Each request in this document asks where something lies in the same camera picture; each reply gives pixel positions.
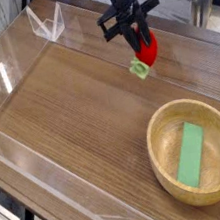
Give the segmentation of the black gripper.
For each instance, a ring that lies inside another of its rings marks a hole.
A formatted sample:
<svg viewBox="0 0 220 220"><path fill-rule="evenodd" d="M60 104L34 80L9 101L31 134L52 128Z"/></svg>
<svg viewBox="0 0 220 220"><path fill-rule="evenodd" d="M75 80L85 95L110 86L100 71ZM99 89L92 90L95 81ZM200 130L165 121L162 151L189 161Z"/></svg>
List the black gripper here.
<svg viewBox="0 0 220 220"><path fill-rule="evenodd" d="M123 34L136 52L140 51L140 40L150 47L151 37L146 17L149 11L159 5L159 0L110 0L110 4L97 21L103 29L105 40L110 41L116 35ZM137 23L138 27L131 27L132 23Z"/></svg>

